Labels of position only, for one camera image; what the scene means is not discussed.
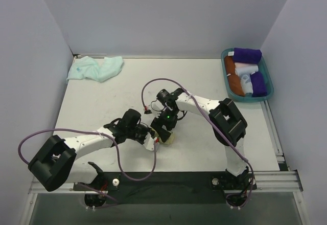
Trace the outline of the green and yellow patterned towel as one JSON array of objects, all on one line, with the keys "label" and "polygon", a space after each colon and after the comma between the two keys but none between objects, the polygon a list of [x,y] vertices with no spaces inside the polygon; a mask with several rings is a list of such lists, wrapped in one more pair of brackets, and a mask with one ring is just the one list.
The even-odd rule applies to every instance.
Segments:
[{"label": "green and yellow patterned towel", "polygon": [[157,143],[159,144],[165,144],[165,145],[171,145],[174,141],[174,133],[172,131],[168,131],[169,137],[166,140],[162,140],[157,131],[155,131],[153,128],[151,129],[151,134],[153,137],[157,138]]}]

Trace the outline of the light mint towel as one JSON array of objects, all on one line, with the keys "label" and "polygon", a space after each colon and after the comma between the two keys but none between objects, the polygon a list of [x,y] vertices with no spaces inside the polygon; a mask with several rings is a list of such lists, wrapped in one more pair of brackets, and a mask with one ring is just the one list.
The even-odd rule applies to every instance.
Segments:
[{"label": "light mint towel", "polygon": [[102,83],[117,76],[124,66],[122,57],[104,57],[102,62],[97,62],[95,58],[85,56],[74,61],[68,75],[69,80],[93,80]]}]

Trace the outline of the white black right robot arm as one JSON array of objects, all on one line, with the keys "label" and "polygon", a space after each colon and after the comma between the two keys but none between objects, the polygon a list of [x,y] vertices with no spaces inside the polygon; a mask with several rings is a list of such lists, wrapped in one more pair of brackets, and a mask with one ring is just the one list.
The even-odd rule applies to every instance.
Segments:
[{"label": "white black right robot arm", "polygon": [[154,113],[151,127],[162,143],[168,143],[171,139],[173,129],[181,120],[179,113],[204,116],[212,126],[216,139],[225,146],[228,186],[238,189],[244,185],[243,174],[248,173],[243,148],[247,122],[231,99],[207,99],[178,88],[171,93],[162,89],[156,95],[156,100],[163,109],[159,109],[156,104],[151,105],[151,111]]}]

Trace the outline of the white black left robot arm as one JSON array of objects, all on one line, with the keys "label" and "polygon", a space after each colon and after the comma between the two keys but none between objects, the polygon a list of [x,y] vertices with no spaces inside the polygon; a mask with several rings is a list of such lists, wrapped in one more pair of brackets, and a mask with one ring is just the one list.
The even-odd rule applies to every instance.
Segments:
[{"label": "white black left robot arm", "polygon": [[49,192],[67,181],[75,160],[85,155],[126,140],[136,141],[154,152],[158,145],[155,131],[141,123],[141,114],[134,109],[95,131],[72,132],[79,135],[65,139],[58,135],[49,137],[28,163],[29,171]]}]

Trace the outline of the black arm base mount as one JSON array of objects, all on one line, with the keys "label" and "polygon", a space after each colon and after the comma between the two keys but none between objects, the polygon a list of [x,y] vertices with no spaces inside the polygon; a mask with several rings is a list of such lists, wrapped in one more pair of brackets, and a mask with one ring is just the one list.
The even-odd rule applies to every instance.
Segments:
[{"label": "black arm base mount", "polygon": [[85,191],[87,205],[208,205],[229,202],[242,205],[256,189],[252,173],[239,177],[219,172],[154,172],[135,182],[118,172],[105,172],[91,184],[74,184],[74,191]]}]

